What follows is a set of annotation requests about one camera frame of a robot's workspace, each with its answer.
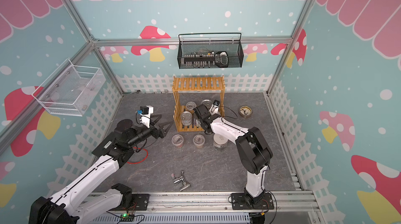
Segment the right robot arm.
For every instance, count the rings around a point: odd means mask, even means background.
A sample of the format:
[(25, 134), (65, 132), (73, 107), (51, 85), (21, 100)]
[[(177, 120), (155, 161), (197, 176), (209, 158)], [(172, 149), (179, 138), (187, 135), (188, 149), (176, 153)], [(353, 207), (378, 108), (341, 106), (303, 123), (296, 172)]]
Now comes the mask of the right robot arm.
[(244, 193), (253, 203), (260, 201), (265, 194), (265, 173), (269, 169), (273, 152), (262, 132), (256, 128), (243, 128), (224, 119), (219, 113), (211, 113), (205, 105), (194, 109), (206, 134), (217, 134), (233, 142), (247, 170), (247, 181)]

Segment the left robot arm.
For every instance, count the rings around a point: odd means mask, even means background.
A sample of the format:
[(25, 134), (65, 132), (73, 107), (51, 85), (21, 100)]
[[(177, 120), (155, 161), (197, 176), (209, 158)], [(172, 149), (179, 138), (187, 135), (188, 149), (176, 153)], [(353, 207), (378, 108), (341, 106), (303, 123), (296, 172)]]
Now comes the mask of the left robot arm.
[(29, 223), (87, 224), (109, 210), (129, 209), (133, 203), (132, 189), (121, 183), (94, 200), (84, 200), (140, 151), (140, 143), (150, 137), (159, 139), (167, 135), (174, 122), (161, 123), (161, 118), (156, 114), (140, 126), (135, 126), (130, 119), (120, 121), (93, 151), (98, 159), (90, 168), (59, 192), (49, 198), (40, 197), (31, 205)]

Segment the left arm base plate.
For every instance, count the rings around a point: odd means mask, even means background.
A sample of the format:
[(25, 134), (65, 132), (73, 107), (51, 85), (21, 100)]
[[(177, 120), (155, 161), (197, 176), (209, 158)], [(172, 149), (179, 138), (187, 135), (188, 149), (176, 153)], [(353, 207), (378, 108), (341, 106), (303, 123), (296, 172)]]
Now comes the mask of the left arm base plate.
[(149, 203), (149, 194), (128, 194), (123, 196), (122, 202), (112, 211), (146, 211)]

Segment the clear tub red contents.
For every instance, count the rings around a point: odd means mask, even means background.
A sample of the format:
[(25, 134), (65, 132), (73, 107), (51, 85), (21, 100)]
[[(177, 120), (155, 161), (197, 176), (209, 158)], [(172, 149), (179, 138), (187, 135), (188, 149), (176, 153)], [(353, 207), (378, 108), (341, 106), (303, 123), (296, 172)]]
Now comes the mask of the clear tub red contents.
[(172, 141), (172, 144), (174, 145), (174, 147), (176, 147), (176, 148), (181, 148), (184, 144), (184, 138), (180, 134), (174, 135), (172, 137), (171, 141)]

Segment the wooden two-tier shelf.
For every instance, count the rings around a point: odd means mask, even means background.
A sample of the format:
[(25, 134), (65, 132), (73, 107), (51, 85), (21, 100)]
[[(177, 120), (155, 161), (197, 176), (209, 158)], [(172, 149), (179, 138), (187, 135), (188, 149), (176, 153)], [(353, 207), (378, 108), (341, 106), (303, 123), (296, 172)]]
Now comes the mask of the wooden two-tier shelf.
[(219, 100), (219, 113), (225, 115), (222, 107), (225, 96), (225, 80), (224, 77), (174, 77), (172, 92), (175, 100), (173, 119), (178, 132), (199, 132), (203, 129), (199, 124), (193, 122), (189, 127), (181, 124), (180, 114), (184, 111), (185, 105), (189, 101), (193, 101), (196, 105), (200, 105), (204, 99), (211, 101)]

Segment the large white-lid seed jar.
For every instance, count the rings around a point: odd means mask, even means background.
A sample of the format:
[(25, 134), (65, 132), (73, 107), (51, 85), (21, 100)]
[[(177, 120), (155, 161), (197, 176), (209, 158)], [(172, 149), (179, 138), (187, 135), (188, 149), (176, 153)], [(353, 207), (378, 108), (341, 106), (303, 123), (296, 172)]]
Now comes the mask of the large white-lid seed jar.
[(222, 135), (214, 134), (213, 140), (213, 146), (215, 150), (223, 151), (227, 147), (228, 139), (223, 137)]

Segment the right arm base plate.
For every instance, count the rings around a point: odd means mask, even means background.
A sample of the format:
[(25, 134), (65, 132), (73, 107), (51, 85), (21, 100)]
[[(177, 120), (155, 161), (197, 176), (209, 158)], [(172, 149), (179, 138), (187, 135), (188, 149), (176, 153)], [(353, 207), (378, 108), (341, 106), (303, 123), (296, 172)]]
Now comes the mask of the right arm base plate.
[(257, 197), (252, 197), (247, 193), (232, 193), (228, 197), (228, 201), (233, 210), (272, 210), (275, 208), (270, 193), (262, 193)]

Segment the clear tub orange contents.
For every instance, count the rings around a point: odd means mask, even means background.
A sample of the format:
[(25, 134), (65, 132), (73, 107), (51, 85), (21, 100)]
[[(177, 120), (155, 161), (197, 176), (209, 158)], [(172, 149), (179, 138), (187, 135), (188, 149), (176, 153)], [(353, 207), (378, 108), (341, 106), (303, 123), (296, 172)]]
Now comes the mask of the clear tub orange contents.
[(193, 138), (193, 143), (196, 148), (203, 148), (205, 145), (205, 137), (203, 135), (195, 135)]

